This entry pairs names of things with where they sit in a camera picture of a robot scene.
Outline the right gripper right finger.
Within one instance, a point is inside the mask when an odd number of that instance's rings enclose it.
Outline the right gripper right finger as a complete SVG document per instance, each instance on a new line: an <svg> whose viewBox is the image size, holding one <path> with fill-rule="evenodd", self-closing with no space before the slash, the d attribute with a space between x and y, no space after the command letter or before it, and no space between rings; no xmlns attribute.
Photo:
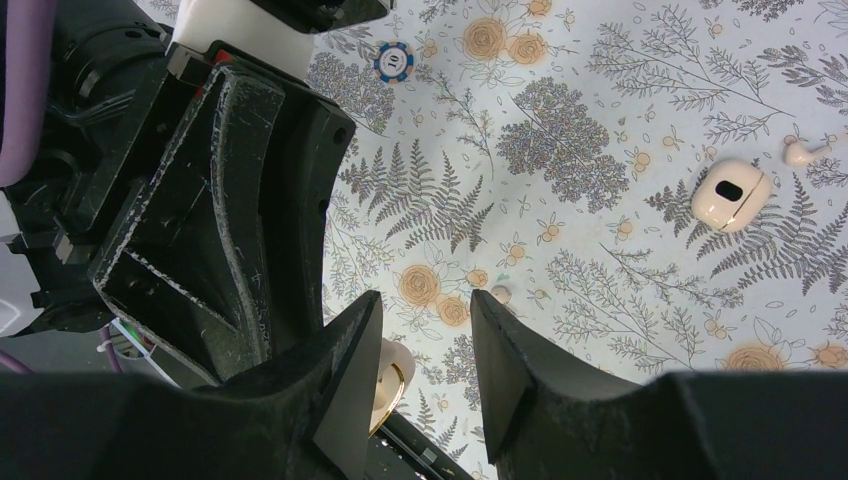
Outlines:
<svg viewBox="0 0 848 480"><path fill-rule="evenodd" d="M670 372L639 385L471 299L488 459L502 479L843 479L842 372Z"/></svg>

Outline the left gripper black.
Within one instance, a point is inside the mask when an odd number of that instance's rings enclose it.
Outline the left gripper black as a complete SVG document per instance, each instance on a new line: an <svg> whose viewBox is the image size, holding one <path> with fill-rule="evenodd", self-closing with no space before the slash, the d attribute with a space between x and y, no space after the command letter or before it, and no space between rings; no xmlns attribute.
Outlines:
<svg viewBox="0 0 848 480"><path fill-rule="evenodd" d="M60 39L31 171L6 195L27 332L119 317L219 384L321 329L326 212L355 122L241 62L198 86L160 39Z"/></svg>

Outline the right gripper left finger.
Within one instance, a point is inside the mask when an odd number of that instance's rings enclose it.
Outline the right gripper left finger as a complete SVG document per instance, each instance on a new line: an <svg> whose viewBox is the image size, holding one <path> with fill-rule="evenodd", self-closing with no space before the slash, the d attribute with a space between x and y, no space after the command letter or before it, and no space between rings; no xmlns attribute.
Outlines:
<svg viewBox="0 0 848 480"><path fill-rule="evenodd" d="M217 387L140 374L5 374L5 479L360 479L382 339L362 294L283 354Z"/></svg>

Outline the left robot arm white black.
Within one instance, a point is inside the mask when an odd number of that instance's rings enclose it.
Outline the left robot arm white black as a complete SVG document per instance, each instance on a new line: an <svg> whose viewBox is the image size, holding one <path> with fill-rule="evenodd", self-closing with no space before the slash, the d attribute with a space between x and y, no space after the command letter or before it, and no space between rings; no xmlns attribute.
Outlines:
<svg viewBox="0 0 848 480"><path fill-rule="evenodd" d="M353 120L310 88L317 1L60 1L38 150L1 191L1 332L121 320L210 383L323 326Z"/></svg>

